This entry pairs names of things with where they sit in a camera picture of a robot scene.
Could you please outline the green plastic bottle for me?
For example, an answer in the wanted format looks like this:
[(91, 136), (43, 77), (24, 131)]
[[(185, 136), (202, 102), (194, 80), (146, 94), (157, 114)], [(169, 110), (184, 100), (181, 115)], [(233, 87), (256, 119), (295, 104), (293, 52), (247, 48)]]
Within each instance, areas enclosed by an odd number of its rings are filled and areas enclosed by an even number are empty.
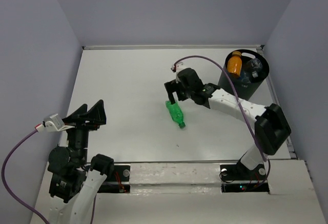
[(177, 123), (180, 129), (184, 129), (186, 124), (184, 122), (183, 112), (178, 103), (172, 104), (169, 100), (165, 102), (166, 108), (172, 118), (172, 121)]

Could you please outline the orange plastic bottle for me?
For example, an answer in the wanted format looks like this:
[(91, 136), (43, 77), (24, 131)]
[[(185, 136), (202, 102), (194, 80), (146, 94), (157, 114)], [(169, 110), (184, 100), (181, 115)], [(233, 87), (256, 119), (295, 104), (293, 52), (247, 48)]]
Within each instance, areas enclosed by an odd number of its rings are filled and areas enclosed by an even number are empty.
[(234, 78), (240, 78), (241, 69), (242, 69), (241, 52), (233, 51), (232, 56), (230, 57), (227, 63), (227, 71)]

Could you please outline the clear bottle blue white cap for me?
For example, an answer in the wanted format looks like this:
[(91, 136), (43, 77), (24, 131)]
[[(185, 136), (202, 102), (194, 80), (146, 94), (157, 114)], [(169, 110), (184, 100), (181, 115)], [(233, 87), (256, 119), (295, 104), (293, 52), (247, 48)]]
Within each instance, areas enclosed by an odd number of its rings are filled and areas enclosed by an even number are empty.
[(252, 77), (257, 78), (261, 72), (263, 66), (258, 58), (249, 60), (245, 65), (245, 71)]

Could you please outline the clear bottle blue label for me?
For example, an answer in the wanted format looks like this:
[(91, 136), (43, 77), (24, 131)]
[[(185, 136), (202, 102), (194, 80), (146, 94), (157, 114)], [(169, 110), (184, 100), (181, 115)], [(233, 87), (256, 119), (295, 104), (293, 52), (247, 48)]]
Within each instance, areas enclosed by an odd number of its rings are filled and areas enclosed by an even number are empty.
[(239, 80), (243, 83), (251, 83), (252, 75), (247, 71), (241, 71)]

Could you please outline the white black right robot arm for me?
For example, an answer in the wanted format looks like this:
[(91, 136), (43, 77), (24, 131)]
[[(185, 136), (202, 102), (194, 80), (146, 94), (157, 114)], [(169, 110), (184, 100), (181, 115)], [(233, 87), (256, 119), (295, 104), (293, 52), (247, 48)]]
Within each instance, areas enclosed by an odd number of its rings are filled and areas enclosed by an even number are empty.
[(263, 106), (236, 98), (218, 85), (204, 84), (192, 68), (177, 72), (174, 80), (164, 84), (168, 94), (166, 107), (180, 128), (185, 127), (178, 101), (187, 99), (211, 110), (220, 111), (246, 123), (255, 137), (251, 146), (234, 165), (222, 167), (223, 180), (250, 180), (258, 175), (263, 163), (275, 155), (291, 134), (291, 128), (277, 104)]

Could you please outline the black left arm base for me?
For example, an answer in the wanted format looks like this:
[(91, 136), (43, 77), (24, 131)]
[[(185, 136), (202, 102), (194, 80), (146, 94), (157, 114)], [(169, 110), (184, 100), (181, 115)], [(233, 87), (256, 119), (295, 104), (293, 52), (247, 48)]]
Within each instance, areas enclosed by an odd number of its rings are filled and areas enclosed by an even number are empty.
[(124, 194), (130, 193), (130, 164), (115, 164), (111, 176), (100, 186), (98, 193)]

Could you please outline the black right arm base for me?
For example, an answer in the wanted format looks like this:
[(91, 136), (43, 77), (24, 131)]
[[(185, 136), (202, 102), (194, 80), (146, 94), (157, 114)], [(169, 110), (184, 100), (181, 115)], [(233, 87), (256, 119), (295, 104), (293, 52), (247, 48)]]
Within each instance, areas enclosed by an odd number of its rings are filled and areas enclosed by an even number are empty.
[(263, 164), (259, 164), (254, 170), (248, 169), (239, 173), (236, 164), (220, 165), (219, 177), (222, 193), (269, 193), (267, 172)]

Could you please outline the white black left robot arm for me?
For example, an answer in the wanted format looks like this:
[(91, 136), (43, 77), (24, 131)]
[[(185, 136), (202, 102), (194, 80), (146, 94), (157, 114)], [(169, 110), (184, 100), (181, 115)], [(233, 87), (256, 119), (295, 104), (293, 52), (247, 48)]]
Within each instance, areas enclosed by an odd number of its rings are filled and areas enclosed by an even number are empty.
[(66, 118), (53, 114), (44, 120), (48, 132), (67, 133), (67, 145), (56, 146), (48, 156), (48, 171), (52, 173), (49, 223), (86, 223), (100, 186), (113, 176), (114, 160), (102, 154), (95, 155), (85, 169), (89, 132), (106, 122), (101, 99), (92, 108), (81, 105)]

